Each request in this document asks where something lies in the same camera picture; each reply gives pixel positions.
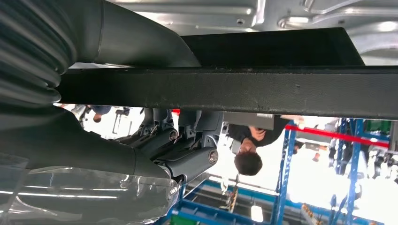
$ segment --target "bolt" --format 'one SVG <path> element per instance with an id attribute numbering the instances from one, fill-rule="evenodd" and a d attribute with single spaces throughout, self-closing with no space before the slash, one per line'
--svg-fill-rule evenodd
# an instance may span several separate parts
<path id="1" fill-rule="evenodd" d="M 218 153 L 216 150 L 213 150 L 209 155 L 209 162 L 214 164 L 218 160 Z"/>
<path id="2" fill-rule="evenodd" d="M 170 132 L 170 136 L 168 137 L 169 140 L 175 140 L 178 137 L 177 131 L 173 130 Z"/>
<path id="3" fill-rule="evenodd" d="M 177 191 L 178 191 L 178 188 L 173 187 L 173 188 L 170 190 L 170 193 L 171 193 L 172 195 L 174 195 L 175 193 L 177 193 Z"/>

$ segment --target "hose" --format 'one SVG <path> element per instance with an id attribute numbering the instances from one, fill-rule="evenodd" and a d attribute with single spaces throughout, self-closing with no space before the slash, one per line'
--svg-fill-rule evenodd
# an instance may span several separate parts
<path id="1" fill-rule="evenodd" d="M 49 106 L 75 62 L 199 66 L 169 29 L 105 0 L 0 1 L 0 102 Z"/>

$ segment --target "black metal beam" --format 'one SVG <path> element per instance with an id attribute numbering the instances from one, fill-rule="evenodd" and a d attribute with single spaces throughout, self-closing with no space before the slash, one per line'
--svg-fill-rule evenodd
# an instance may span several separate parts
<path id="1" fill-rule="evenodd" d="M 62 103 L 398 119 L 398 67 L 71 69 Z"/>

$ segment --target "dark hair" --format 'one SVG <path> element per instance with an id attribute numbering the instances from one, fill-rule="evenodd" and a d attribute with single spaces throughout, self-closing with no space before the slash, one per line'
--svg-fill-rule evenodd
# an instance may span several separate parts
<path id="1" fill-rule="evenodd" d="M 101 117 L 94 117 L 92 120 L 96 123 L 99 123 L 101 122 Z"/>
<path id="2" fill-rule="evenodd" d="M 254 176 L 262 168 L 261 157 L 256 152 L 237 154 L 234 160 L 237 171 L 241 175 Z"/>

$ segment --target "ceiling light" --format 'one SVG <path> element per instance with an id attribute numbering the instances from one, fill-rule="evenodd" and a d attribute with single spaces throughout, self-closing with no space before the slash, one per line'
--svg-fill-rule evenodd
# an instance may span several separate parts
<path id="1" fill-rule="evenodd" d="M 262 208 L 260 206 L 254 205 L 252 206 L 252 220 L 261 223 L 264 221 L 262 216 Z"/>

